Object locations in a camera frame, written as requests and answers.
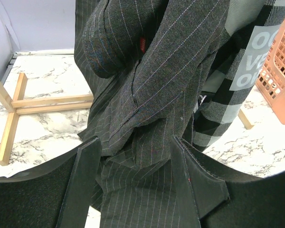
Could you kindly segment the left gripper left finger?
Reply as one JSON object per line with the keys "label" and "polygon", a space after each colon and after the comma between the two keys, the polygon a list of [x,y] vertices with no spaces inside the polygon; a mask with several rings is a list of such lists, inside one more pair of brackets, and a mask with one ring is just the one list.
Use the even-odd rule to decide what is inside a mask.
{"label": "left gripper left finger", "polygon": [[11,177],[0,177],[0,228],[83,228],[101,156],[96,136]]}

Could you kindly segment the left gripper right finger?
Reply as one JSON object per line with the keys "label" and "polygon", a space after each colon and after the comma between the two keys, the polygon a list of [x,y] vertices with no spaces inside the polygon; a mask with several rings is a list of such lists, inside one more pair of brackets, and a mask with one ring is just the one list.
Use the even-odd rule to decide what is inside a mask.
{"label": "left gripper right finger", "polygon": [[184,139],[171,142],[183,228],[285,228],[285,171],[260,178],[230,168]]}

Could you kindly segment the grey plaid shirt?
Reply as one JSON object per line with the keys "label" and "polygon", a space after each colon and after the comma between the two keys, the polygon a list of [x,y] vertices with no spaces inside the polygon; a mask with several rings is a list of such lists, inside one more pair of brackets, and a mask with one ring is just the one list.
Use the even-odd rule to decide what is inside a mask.
{"label": "grey plaid shirt", "polygon": [[218,53],[192,124],[192,145],[210,147],[230,127],[285,19],[285,0],[232,0]]}

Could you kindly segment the black pinstripe shirt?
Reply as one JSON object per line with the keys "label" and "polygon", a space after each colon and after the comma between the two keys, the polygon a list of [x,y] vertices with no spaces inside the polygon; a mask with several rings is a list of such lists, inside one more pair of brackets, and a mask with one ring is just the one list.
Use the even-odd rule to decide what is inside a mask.
{"label": "black pinstripe shirt", "polygon": [[102,228],[178,228],[171,140],[217,54],[227,0],[78,0],[75,63],[102,153],[91,205]]}

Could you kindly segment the wooden clothes rack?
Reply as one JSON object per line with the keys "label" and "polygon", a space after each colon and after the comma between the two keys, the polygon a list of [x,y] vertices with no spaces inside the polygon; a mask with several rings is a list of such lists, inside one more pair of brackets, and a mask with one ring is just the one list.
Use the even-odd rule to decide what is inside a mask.
{"label": "wooden clothes rack", "polygon": [[19,73],[13,97],[10,97],[0,81],[0,102],[9,113],[0,142],[1,166],[9,164],[18,121],[21,115],[87,109],[91,107],[94,99],[92,94],[24,99],[27,81],[28,78],[25,73]]}

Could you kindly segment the pink laundry basket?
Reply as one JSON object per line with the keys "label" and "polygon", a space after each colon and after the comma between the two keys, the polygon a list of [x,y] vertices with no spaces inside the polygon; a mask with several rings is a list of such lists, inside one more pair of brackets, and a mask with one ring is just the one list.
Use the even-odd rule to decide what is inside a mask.
{"label": "pink laundry basket", "polygon": [[285,125],[285,20],[273,41],[256,86]]}

